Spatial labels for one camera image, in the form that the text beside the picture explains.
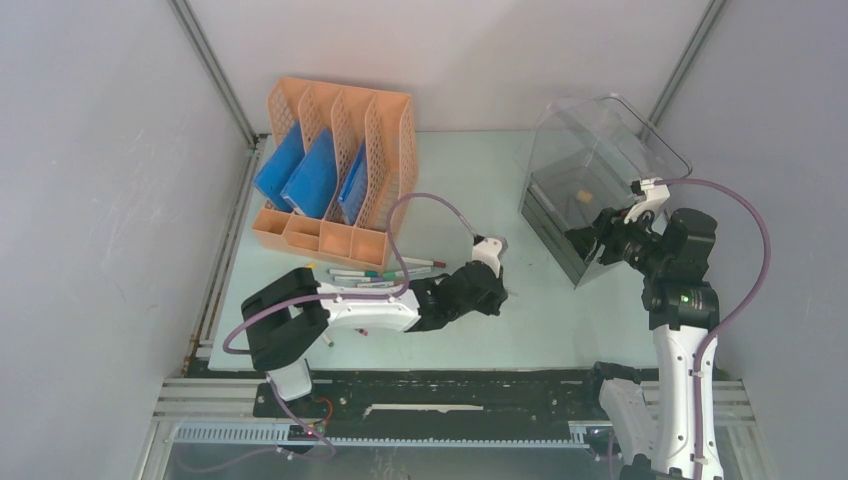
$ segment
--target orange desk organizer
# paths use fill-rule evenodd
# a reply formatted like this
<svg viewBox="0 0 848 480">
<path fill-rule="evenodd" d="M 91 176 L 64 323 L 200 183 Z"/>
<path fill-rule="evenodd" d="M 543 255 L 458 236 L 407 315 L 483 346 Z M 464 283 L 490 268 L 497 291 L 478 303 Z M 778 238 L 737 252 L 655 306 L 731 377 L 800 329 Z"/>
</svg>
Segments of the orange desk organizer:
<svg viewBox="0 0 848 480">
<path fill-rule="evenodd" d="M 324 218 L 284 213 L 270 202 L 259 209 L 252 230 L 265 248 L 304 255 L 357 269 L 386 269 L 389 208 L 418 181 L 418 152 L 409 94 L 283 77 L 268 96 L 274 143 L 279 146 L 300 121 L 308 152 L 323 128 L 333 132 L 338 185 Z M 368 190 L 356 223 L 345 225 L 336 202 L 356 152 L 365 139 Z M 395 212 L 400 231 L 407 205 Z"/>
</svg>

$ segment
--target tabletop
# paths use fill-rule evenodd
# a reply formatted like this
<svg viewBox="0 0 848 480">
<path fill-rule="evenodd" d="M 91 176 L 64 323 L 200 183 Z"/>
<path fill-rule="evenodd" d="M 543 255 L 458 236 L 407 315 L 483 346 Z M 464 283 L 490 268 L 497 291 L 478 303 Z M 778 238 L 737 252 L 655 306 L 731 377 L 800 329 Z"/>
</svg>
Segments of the tabletop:
<svg viewBox="0 0 848 480">
<path fill-rule="evenodd" d="M 588 367 L 598 360 L 656 366 L 648 314 L 640 300 L 641 274 L 621 264 L 575 289 L 519 213 L 525 172 L 514 154 L 526 135 L 418 133 L 415 190 L 445 197 L 478 232 L 504 237 L 509 243 L 503 258 L 509 299 L 500 316 L 473 312 L 444 329 L 421 333 L 370 330 L 363 336 L 331 330 L 333 347 L 318 340 L 307 351 L 311 368 L 526 370 Z M 266 149 L 262 162 L 272 150 Z M 249 230 L 263 203 L 253 189 L 217 322 L 209 360 L 212 370 L 252 369 L 249 356 L 222 350 L 224 337 L 242 322 L 242 301 L 314 261 L 260 246 Z M 411 202 L 398 246 L 405 256 L 447 262 L 447 272 L 463 265 L 471 254 L 468 232 L 448 209 L 428 199 Z M 315 264 L 316 278 L 330 282 L 327 269 L 334 265 Z M 398 268 L 396 261 L 390 262 L 389 270 Z M 247 348 L 247 337 L 237 337 L 233 347 Z"/>
</svg>

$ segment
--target clear plastic bin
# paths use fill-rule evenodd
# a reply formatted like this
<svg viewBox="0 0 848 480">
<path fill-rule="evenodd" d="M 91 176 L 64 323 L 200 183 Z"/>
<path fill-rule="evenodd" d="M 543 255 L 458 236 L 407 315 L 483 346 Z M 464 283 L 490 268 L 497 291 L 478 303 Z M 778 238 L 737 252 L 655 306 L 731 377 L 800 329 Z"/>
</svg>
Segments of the clear plastic bin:
<svg viewBox="0 0 848 480">
<path fill-rule="evenodd" d="M 632 206 L 633 181 L 692 172 L 656 127 L 614 94 L 553 102 L 530 141 L 528 158 L 519 159 L 527 165 L 520 210 L 575 287 L 596 276 L 586 275 L 591 238 L 575 231 L 604 208 Z"/>
</svg>

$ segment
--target blue binder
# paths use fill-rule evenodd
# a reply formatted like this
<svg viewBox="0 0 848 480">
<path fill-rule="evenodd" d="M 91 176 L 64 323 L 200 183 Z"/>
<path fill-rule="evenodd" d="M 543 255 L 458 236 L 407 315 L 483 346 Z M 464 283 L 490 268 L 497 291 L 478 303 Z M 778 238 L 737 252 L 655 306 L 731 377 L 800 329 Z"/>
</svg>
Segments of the blue binder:
<svg viewBox="0 0 848 480">
<path fill-rule="evenodd" d="M 368 167 L 365 160 L 365 142 L 359 147 L 356 159 L 350 167 L 350 173 L 339 192 L 339 206 L 342 207 L 342 217 L 348 225 L 356 223 L 356 217 L 365 201 L 368 191 Z"/>
<path fill-rule="evenodd" d="M 253 185 L 262 192 L 271 204 L 283 212 L 291 212 L 291 206 L 280 195 L 286 182 L 303 160 L 303 137 L 300 134 L 300 122 L 286 134 L 286 138 L 277 147 L 277 151 L 262 166 L 259 173 L 253 177 Z"/>
<path fill-rule="evenodd" d="M 300 215 L 323 218 L 338 185 L 333 135 L 321 130 L 283 187 L 282 196 Z"/>
</svg>

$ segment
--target white wall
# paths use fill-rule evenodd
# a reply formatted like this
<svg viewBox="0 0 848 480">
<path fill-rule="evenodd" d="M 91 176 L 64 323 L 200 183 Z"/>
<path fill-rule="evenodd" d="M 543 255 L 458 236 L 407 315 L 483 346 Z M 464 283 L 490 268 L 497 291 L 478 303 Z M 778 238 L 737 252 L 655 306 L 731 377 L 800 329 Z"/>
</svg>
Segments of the white wall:
<svg viewBox="0 0 848 480">
<path fill-rule="evenodd" d="M 282 75 L 410 92 L 420 130 L 532 126 L 552 100 L 646 115 L 708 0 L 192 1 L 254 130 Z"/>
<path fill-rule="evenodd" d="M 129 478 L 245 149 L 164 0 L 3 2 L 0 478 Z"/>
<path fill-rule="evenodd" d="M 661 125 L 695 163 L 763 213 L 773 264 L 719 339 L 785 480 L 844 478 L 848 415 L 848 3 L 730 2 Z M 710 277 L 729 312 L 762 248 L 719 194 L 681 189 L 719 223 Z"/>
</svg>

